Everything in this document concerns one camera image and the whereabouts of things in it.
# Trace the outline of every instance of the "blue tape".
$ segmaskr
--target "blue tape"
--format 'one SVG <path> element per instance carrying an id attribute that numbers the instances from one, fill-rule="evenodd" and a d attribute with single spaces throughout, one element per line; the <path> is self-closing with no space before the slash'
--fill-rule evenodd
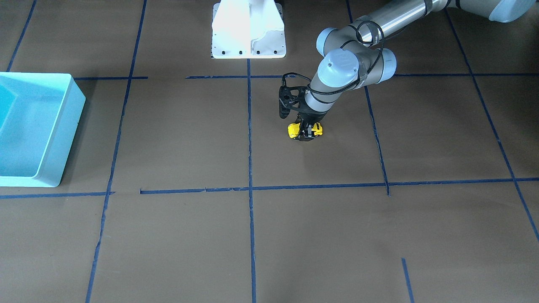
<path id="1" fill-rule="evenodd" d="M 11 71 L 11 67 L 13 66 L 13 61 L 15 61 L 15 56 L 17 55 L 17 52 L 19 51 L 20 43 L 23 41 L 24 34 L 26 33 L 26 29 L 28 28 L 28 24 L 30 23 L 30 19 L 33 15 L 33 10 L 36 8 L 37 0 L 34 0 L 32 3 L 32 8 L 30 9 L 30 13 L 28 13 L 28 18 L 26 19 L 26 23 L 24 24 L 23 31 L 20 33 L 19 41 L 17 42 L 17 46 L 15 46 L 15 50 L 13 51 L 13 55 L 11 56 L 11 60 L 9 61 L 7 72 Z"/>
<path id="2" fill-rule="evenodd" d="M 477 94 L 479 95 L 479 99 L 481 100 L 481 105 L 483 106 L 483 110 L 485 111 L 485 114 L 487 115 L 488 123 L 490 124 L 490 127 L 492 129 L 492 132 L 494 133 L 494 136 L 496 137 L 496 141 L 498 142 L 498 146 L 500 147 L 500 151 L 503 155 L 503 159 L 505 160 L 505 163 L 507 165 L 507 169 L 509 170 L 509 173 L 511 174 L 511 179 L 513 183 L 515 184 L 515 188 L 517 193 L 519 194 L 520 201 L 522 202 L 522 206 L 524 207 L 524 210 L 526 212 L 526 215 L 528 216 L 528 220 L 530 221 L 531 229 L 533 230 L 535 234 L 535 238 L 539 242 L 539 232 L 537 231 L 537 227 L 535 226 L 534 219 L 531 216 L 531 213 L 528 209 L 528 205 L 526 201 L 524 200 L 524 196 L 522 196 L 522 192 L 519 187 L 519 183 L 517 179 L 515 178 L 515 174 L 513 172 L 513 169 L 511 168 L 511 164 L 509 163 L 509 159 L 507 158 L 507 154 L 505 152 L 505 149 L 503 148 L 502 141 L 500 140 L 500 136 L 498 135 L 498 132 L 496 131 L 496 127 L 494 126 L 494 122 L 492 121 L 492 117 L 490 116 L 490 113 L 487 108 L 487 104 L 485 103 L 485 100 L 483 98 L 483 94 L 481 93 L 481 89 L 479 89 L 479 85 L 477 83 L 477 80 L 475 79 L 475 76 L 472 71 L 472 67 L 468 61 L 468 57 L 466 56 L 464 52 L 464 48 L 462 46 L 462 43 L 460 42 L 459 36 L 457 35 L 457 31 L 455 27 L 453 26 L 453 22 L 451 21 L 451 17 L 449 16 L 449 13 L 447 10 L 445 10 L 445 15 L 447 16 L 447 20 L 449 21 L 449 25 L 451 26 L 451 30 L 453 31 L 453 34 L 455 36 L 455 39 L 457 40 L 457 44 L 459 45 L 460 51 L 462 52 L 462 56 L 464 57 L 464 61 L 466 63 L 466 66 L 468 66 L 468 70 L 470 75 L 472 75 L 472 80 L 475 86 L 475 89 L 477 90 Z"/>
<path id="3" fill-rule="evenodd" d="M 259 79 L 259 78 L 281 78 L 282 75 L 200 75 L 200 76 L 188 76 L 185 77 L 186 79 L 247 79 L 248 77 L 251 77 L 251 79 Z M 288 75 L 287 78 L 295 78 L 294 75 Z"/>
<path id="4" fill-rule="evenodd" d="M 514 77 L 514 76 L 532 76 L 537 77 L 539 76 L 539 73 L 483 73 L 483 74 L 473 74 L 474 76 L 508 76 L 508 77 Z"/>
<path id="5" fill-rule="evenodd" d="M 350 2 L 346 0 L 346 8 L 348 9 L 348 19 L 350 19 L 350 23 L 354 22 L 354 19 L 352 18 L 352 10 L 350 10 Z"/>
<path id="6" fill-rule="evenodd" d="M 539 177 L 517 178 L 519 182 L 539 181 Z M 409 182 L 388 182 L 391 186 L 412 186 L 412 185 L 437 185 L 437 184 L 472 184 L 472 183 L 500 183 L 513 182 L 511 178 L 498 179 L 477 179 L 477 180 L 438 180 L 438 181 L 409 181 Z M 253 186 L 253 191 L 257 190 L 279 190 L 279 189 L 318 189 L 318 188 L 357 188 L 357 187 L 384 187 L 386 183 L 347 183 L 347 184 L 311 184 L 311 185 L 274 185 L 274 186 Z M 165 190 L 140 190 L 141 195 L 155 194 L 184 194 L 189 192 L 215 192 L 215 191 L 248 191 L 249 187 L 222 187 L 222 188 L 192 188 L 192 189 L 165 189 Z"/>
<path id="7" fill-rule="evenodd" d="M 246 79 L 245 75 L 205 75 L 205 76 L 188 76 L 186 79 Z"/>
<path id="8" fill-rule="evenodd" d="M 382 155 L 382 147 L 380 146 L 380 139 L 378 138 L 378 130 L 376 129 L 376 122 L 374 121 L 374 113 L 372 111 L 372 105 L 370 102 L 370 95 L 369 95 L 369 89 L 365 86 L 365 95 L 367 96 L 367 105 L 369 106 L 369 114 L 371 116 L 372 121 L 372 130 L 374 132 L 374 138 L 376 140 L 376 145 L 378 146 L 378 155 L 380 156 L 380 164 L 382 166 L 382 174 L 384 175 L 384 182 L 385 182 L 385 191 L 388 195 L 388 197 L 391 197 L 391 193 L 389 190 L 389 183 L 388 183 L 388 175 L 385 171 L 385 164 L 384 164 L 384 156 Z"/>
<path id="9" fill-rule="evenodd" d="M 350 184 L 316 184 L 316 185 L 277 185 L 257 186 L 253 190 L 277 190 L 277 189 L 317 189 L 317 188 L 354 188 L 354 187 L 382 187 L 385 183 L 350 183 Z"/>
<path id="10" fill-rule="evenodd" d="M 116 135 L 116 144 L 114 146 L 114 154 L 112 157 L 112 164 L 110 165 L 110 177 L 107 183 L 107 192 L 105 194 L 105 202 L 103 203 L 103 212 L 101 214 L 101 227 L 99 230 L 99 240 L 97 245 L 95 246 L 95 252 L 94 252 L 94 260 L 92 262 L 92 271 L 90 272 L 90 280 L 88 282 L 88 291 L 86 293 L 86 303 L 90 303 L 90 298 L 92 296 L 92 288 L 94 285 L 94 279 L 95 279 L 95 271 L 97 269 L 98 259 L 99 259 L 99 251 L 101 250 L 101 241 L 103 239 L 103 230 L 105 229 L 105 219 L 106 219 L 106 211 L 108 209 L 108 201 L 112 190 L 112 180 L 114 178 L 114 170 L 116 167 L 116 158 L 118 156 L 118 149 L 120 147 L 120 139 L 122 136 L 122 125 L 123 125 L 123 117 L 126 113 L 126 106 L 127 106 L 127 100 L 129 99 L 129 91 L 131 89 L 131 81 L 133 79 L 133 71 L 135 70 L 135 63 L 136 63 L 136 55 L 137 51 L 139 49 L 139 42 L 140 42 L 140 36 L 142 33 L 142 24 L 144 23 L 144 14 L 146 12 L 146 3 L 147 0 L 144 0 L 144 4 L 142 5 L 142 13 L 140 16 L 140 23 L 139 23 L 139 31 L 137 32 L 136 42 L 135 42 L 135 49 L 133 50 L 133 59 L 131 60 L 131 69 L 129 71 L 129 79 L 127 80 L 127 87 L 126 87 L 126 95 L 123 99 L 123 107 L 122 107 L 122 115 L 120 117 L 120 125 L 118 126 L 118 134 Z"/>
<path id="11" fill-rule="evenodd" d="M 73 77 L 74 80 L 147 80 L 148 77 Z"/>
<path id="12" fill-rule="evenodd" d="M 141 195 L 158 194 L 186 194 L 190 192 L 219 192 L 219 191 L 248 191 L 248 187 L 219 187 L 219 188 L 191 188 L 191 189 L 163 189 L 163 190 L 139 190 Z"/>
<path id="13" fill-rule="evenodd" d="M 517 178 L 516 180 L 519 182 L 539 181 L 539 178 Z"/>
<path id="14" fill-rule="evenodd" d="M 257 303 L 257 271 L 255 266 L 254 249 L 254 211 L 253 211 L 253 155 L 252 155 L 252 94 L 251 94 L 251 60 L 247 59 L 247 124 L 249 127 L 249 218 L 251 233 L 251 298 L 252 303 Z"/>
<path id="15" fill-rule="evenodd" d="M 393 77 L 470 77 L 470 74 L 394 74 Z"/>
<path id="16" fill-rule="evenodd" d="M 96 192 L 66 192 L 66 193 L 57 193 L 57 194 L 1 195 L 0 199 L 83 197 L 83 196 L 104 196 L 105 194 L 106 194 L 105 191 L 96 191 Z"/>
<path id="17" fill-rule="evenodd" d="M 400 259 L 403 263 L 404 278 L 406 279 L 406 287 L 408 288 L 408 297 L 410 297 L 410 303 L 415 303 L 413 298 L 412 284 L 410 283 L 410 275 L 408 274 L 408 266 L 406 265 L 406 259 Z"/>

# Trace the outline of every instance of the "silver metal tube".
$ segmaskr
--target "silver metal tube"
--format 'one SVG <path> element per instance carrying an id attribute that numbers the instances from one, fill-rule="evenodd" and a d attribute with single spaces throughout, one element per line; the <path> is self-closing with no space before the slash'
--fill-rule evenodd
<path id="1" fill-rule="evenodd" d="M 446 6 L 447 2 L 448 0 L 432 0 L 432 11 L 442 10 Z M 357 28 L 363 21 L 371 20 L 382 28 L 384 36 L 387 37 L 421 18 L 424 14 L 424 0 L 393 0 L 373 13 L 356 19 L 351 25 Z M 359 31 L 363 41 L 372 41 L 371 31 L 367 25 L 361 26 Z M 350 26 L 346 26 L 338 31 L 332 32 L 328 36 L 324 46 L 324 54 L 336 47 L 339 47 L 340 45 L 336 46 L 336 44 L 339 42 L 343 43 L 347 40 L 356 40 L 356 31 Z"/>

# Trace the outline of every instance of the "light blue bin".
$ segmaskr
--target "light blue bin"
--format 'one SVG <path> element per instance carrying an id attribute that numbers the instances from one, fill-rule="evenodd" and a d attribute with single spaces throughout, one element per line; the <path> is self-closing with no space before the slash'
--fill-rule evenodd
<path id="1" fill-rule="evenodd" d="M 60 184 L 85 100 L 70 74 L 0 72 L 0 186 Z"/>

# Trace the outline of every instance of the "black cable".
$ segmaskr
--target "black cable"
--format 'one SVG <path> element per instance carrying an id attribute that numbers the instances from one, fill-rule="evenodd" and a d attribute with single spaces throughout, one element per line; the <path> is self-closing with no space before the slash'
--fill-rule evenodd
<path id="1" fill-rule="evenodd" d="M 344 47 L 345 47 L 348 43 L 350 43 L 350 42 L 355 42 L 355 40 L 348 40 L 348 41 L 346 41 L 345 43 L 343 43 L 343 44 L 341 45 L 341 47 L 339 47 L 339 49 L 344 48 Z"/>
<path id="2" fill-rule="evenodd" d="M 361 28 L 361 26 L 367 24 L 367 27 L 368 27 L 368 24 L 369 24 L 369 23 L 376 24 L 374 21 L 367 20 L 367 21 L 363 21 L 362 23 L 360 23 L 360 24 L 357 26 L 357 28 L 355 28 L 355 27 L 353 27 L 353 26 L 352 26 L 352 28 L 356 30 L 356 39 L 357 39 L 360 43 L 362 43 L 362 44 L 368 44 L 369 47 L 371 47 L 371 46 L 374 45 L 374 36 L 372 35 L 372 30 L 371 30 L 371 28 L 369 27 L 369 30 L 370 30 L 370 32 L 371 32 L 371 41 L 369 41 L 369 42 L 363 41 L 363 37 L 361 37 L 361 34 L 360 34 L 360 28 Z"/>
<path id="3" fill-rule="evenodd" d="M 304 78 L 305 80 L 311 82 L 312 80 L 309 78 L 309 77 L 305 77 L 304 75 L 302 74 L 298 74 L 298 73 L 286 73 L 284 75 L 282 75 L 281 77 L 281 83 L 282 83 L 282 86 L 285 86 L 286 87 L 286 77 L 290 76 L 290 75 L 294 75 L 294 76 L 298 76 L 300 78 Z"/>
<path id="4" fill-rule="evenodd" d="M 387 37 L 385 40 L 390 40 L 390 39 L 393 39 L 394 37 L 397 37 L 399 36 L 407 27 L 408 25 L 404 26 L 403 28 L 401 28 L 400 30 L 392 33 L 391 35 L 389 35 L 389 37 Z"/>
<path id="5" fill-rule="evenodd" d="M 425 18 L 425 16 L 426 16 L 427 14 L 429 14 L 429 6 L 427 5 L 427 1 L 428 1 L 428 0 L 423 0 L 423 2 L 425 2 L 425 12 L 423 13 L 423 16 L 421 16 L 420 19 Z"/>
<path id="6" fill-rule="evenodd" d="M 451 1 L 453 1 L 453 0 L 447 0 L 447 3 L 445 4 L 444 9 L 446 9 L 451 4 Z"/>
<path id="7" fill-rule="evenodd" d="M 384 50 L 384 43 L 385 43 L 385 36 L 384 36 L 384 31 L 382 30 L 382 27 L 380 25 L 378 25 L 378 23 L 372 21 L 372 20 L 367 20 L 367 21 L 363 21 L 362 23 L 360 23 L 358 26 L 357 26 L 357 30 L 356 30 L 356 37 L 358 36 L 361 36 L 360 34 L 360 27 L 364 24 L 372 24 L 374 25 L 377 30 L 380 30 L 380 43 L 382 43 L 382 46 L 380 46 L 380 49 L 379 49 L 379 52 L 378 52 L 378 56 L 376 57 L 376 60 L 374 60 L 374 63 L 370 66 L 370 68 L 367 70 L 367 74 L 369 74 L 372 69 L 375 67 L 376 63 L 378 63 L 378 60 L 380 60 L 380 57 L 382 56 L 382 51 Z M 372 41 L 371 41 L 371 45 L 374 44 L 374 37 L 372 38 Z"/>

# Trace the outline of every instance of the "black bracket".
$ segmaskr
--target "black bracket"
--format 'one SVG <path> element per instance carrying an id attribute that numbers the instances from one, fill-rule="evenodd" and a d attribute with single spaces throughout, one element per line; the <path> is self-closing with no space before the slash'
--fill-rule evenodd
<path id="1" fill-rule="evenodd" d="M 288 117 L 290 111 L 318 116 L 321 113 L 311 109 L 305 101 L 306 86 L 281 86 L 279 89 L 279 117 Z"/>

